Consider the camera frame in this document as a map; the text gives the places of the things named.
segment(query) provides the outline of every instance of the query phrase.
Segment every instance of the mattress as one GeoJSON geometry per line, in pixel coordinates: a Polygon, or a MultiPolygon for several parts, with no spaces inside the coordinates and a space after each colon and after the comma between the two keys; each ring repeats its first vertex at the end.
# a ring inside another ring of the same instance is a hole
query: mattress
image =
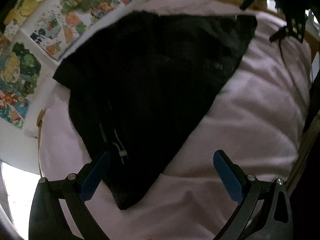
{"type": "MultiPolygon", "coordinates": [[[[238,70],[143,199],[121,211],[102,182],[85,203],[111,240],[213,239],[237,205],[213,167],[216,150],[223,149],[246,174],[259,180],[299,176],[303,162],[298,161],[298,150],[311,85],[310,48],[286,38],[281,42],[284,64],[279,44],[268,40],[284,21],[264,12],[241,12],[215,0],[150,0],[135,9],[160,15],[257,18],[255,37],[238,70]]],[[[57,84],[43,117],[39,161],[49,180],[64,179],[91,161],[68,116],[69,96],[70,91],[57,84]]],[[[61,206],[72,232],[81,237],[64,201],[61,206]]]]}

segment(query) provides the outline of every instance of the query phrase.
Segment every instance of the black cable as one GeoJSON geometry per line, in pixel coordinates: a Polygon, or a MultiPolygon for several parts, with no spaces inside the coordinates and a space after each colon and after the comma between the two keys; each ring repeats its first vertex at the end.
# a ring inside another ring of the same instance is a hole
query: black cable
{"type": "Polygon", "coordinates": [[[282,41],[282,39],[279,39],[279,50],[280,50],[280,55],[281,55],[281,58],[282,58],[282,62],[283,62],[285,68],[287,69],[287,71],[288,71],[288,73],[289,73],[289,75],[290,75],[290,78],[291,78],[291,81],[292,81],[292,83],[293,83],[293,86],[294,86],[294,88],[296,89],[296,92],[297,92],[297,94],[299,95],[300,100],[301,100],[303,106],[304,106],[306,109],[308,109],[308,106],[305,105],[305,102],[304,102],[303,96],[302,96],[302,94],[301,94],[301,91],[298,89],[298,86],[297,86],[296,82],[294,81],[294,78],[293,78],[293,76],[292,76],[292,74],[291,74],[291,72],[290,72],[290,70],[289,70],[289,68],[288,68],[288,66],[287,66],[287,64],[286,64],[286,62],[285,62],[285,60],[284,60],[283,51],[282,51],[282,47],[281,47],[281,41],[282,41]]]}

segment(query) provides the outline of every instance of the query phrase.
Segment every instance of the white bed sheet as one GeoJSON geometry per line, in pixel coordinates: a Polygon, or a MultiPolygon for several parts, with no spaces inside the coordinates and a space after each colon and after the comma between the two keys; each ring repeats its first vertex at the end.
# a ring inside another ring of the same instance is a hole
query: white bed sheet
{"type": "MultiPolygon", "coordinates": [[[[161,15],[241,13],[214,0],[151,0],[140,9],[161,15]]],[[[212,165],[218,149],[247,174],[267,181],[288,179],[307,115],[310,48],[289,38],[282,42],[299,97],[278,44],[268,41],[284,22],[262,12],[245,13],[256,15],[258,27],[238,70],[145,197],[121,211],[100,183],[86,202],[111,240],[213,239],[236,207],[212,165]]],[[[49,180],[63,179],[90,161],[68,116],[68,99],[69,90],[57,85],[43,117],[39,159],[49,180]]],[[[72,231],[81,236],[65,203],[62,207],[72,231]]]]}

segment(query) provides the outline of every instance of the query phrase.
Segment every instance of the window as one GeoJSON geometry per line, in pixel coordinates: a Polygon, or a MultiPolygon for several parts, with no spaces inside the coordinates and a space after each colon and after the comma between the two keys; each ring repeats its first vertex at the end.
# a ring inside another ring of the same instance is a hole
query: window
{"type": "Polygon", "coordinates": [[[2,163],[2,176],[8,193],[13,225],[28,240],[31,204],[40,175],[2,163]]]}

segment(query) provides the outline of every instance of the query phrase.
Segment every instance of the bedding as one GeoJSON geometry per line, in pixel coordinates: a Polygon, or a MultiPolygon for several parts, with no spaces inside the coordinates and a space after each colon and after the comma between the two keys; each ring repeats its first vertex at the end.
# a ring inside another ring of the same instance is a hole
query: bedding
{"type": "Polygon", "coordinates": [[[70,119],[91,158],[110,152],[103,181],[120,209],[144,196],[208,112],[256,26],[247,15],[133,12],[61,63],[54,79],[71,90],[70,119]]]}
{"type": "MultiPolygon", "coordinates": [[[[263,12],[241,12],[215,0],[151,0],[137,9],[160,15],[249,14],[257,18],[255,37],[239,68],[143,199],[121,211],[107,186],[100,183],[86,202],[110,239],[213,239],[236,207],[212,164],[217,149],[260,180],[289,178],[299,157],[309,104],[310,48],[306,42],[283,40],[285,66],[278,44],[268,40],[284,21],[263,12]]],[[[70,91],[57,84],[43,117],[39,160],[49,180],[78,172],[91,160],[70,121],[69,97],[70,91]]],[[[72,232],[80,237],[65,202],[61,206],[72,232]]]]}

